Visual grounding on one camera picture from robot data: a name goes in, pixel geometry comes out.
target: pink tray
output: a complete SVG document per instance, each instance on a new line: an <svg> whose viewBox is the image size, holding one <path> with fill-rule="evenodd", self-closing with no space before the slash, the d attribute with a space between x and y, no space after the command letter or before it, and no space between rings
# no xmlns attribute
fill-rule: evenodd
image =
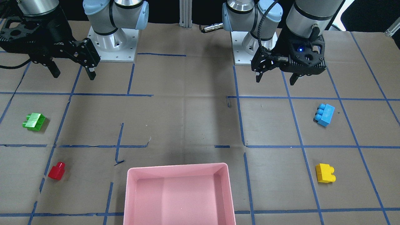
<svg viewBox="0 0 400 225"><path fill-rule="evenodd" d="M124 225L236 225L228 165L129 169Z"/></svg>

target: yellow block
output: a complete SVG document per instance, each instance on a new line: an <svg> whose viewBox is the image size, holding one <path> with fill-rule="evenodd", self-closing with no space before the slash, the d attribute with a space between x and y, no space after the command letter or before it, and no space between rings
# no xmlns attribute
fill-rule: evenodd
<svg viewBox="0 0 400 225"><path fill-rule="evenodd" d="M336 177L333 175L335 169L329 164L320 163L315 166L315 170L317 171L318 182L329 183L336 181Z"/></svg>

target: white mounting plate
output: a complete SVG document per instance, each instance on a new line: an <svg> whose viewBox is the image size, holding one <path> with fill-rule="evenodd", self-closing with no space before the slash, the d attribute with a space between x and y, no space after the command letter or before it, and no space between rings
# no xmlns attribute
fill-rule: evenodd
<svg viewBox="0 0 400 225"><path fill-rule="evenodd" d="M95 42L93 42L97 53L100 55L100 62L135 62L136 47L138 46L139 30L122 29L125 32L126 39L128 40L125 48L116 52L105 52L98 49ZM90 27L88 38L94 36L93 28Z"/></svg>
<svg viewBox="0 0 400 225"><path fill-rule="evenodd" d="M237 66L250 66L251 60L254 57L248 54L242 46L243 39L247 33L248 32L242 32L242 31L232 31L230 33L232 37L234 64Z"/></svg>

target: red block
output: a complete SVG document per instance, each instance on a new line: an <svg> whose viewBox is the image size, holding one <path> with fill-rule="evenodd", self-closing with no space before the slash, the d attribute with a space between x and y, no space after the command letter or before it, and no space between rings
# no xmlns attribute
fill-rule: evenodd
<svg viewBox="0 0 400 225"><path fill-rule="evenodd" d="M65 163L58 162L56 166L51 168L48 177L56 179L56 180L61 180L61 178L65 172L64 167L65 167Z"/></svg>

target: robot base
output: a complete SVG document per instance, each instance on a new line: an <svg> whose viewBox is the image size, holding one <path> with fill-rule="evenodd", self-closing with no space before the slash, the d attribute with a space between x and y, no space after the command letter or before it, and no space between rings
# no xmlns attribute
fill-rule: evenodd
<svg viewBox="0 0 400 225"><path fill-rule="evenodd" d="M97 53L100 55L101 62L135 62L136 56L136 47L138 45L139 39L139 30L134 29L122 29L126 35L126 43L119 48L118 51L114 52L106 52L99 48L97 44L94 47L97 50ZM93 31L93 28L90 27L88 38L94 37L96 34Z"/></svg>
<svg viewBox="0 0 400 225"><path fill-rule="evenodd" d="M242 31L231 32L231 37L234 64L237 66L250 66L251 60L258 49L257 40L249 32ZM271 40L263 41L262 45L267 49L273 49L277 39L278 37L275 33Z"/></svg>

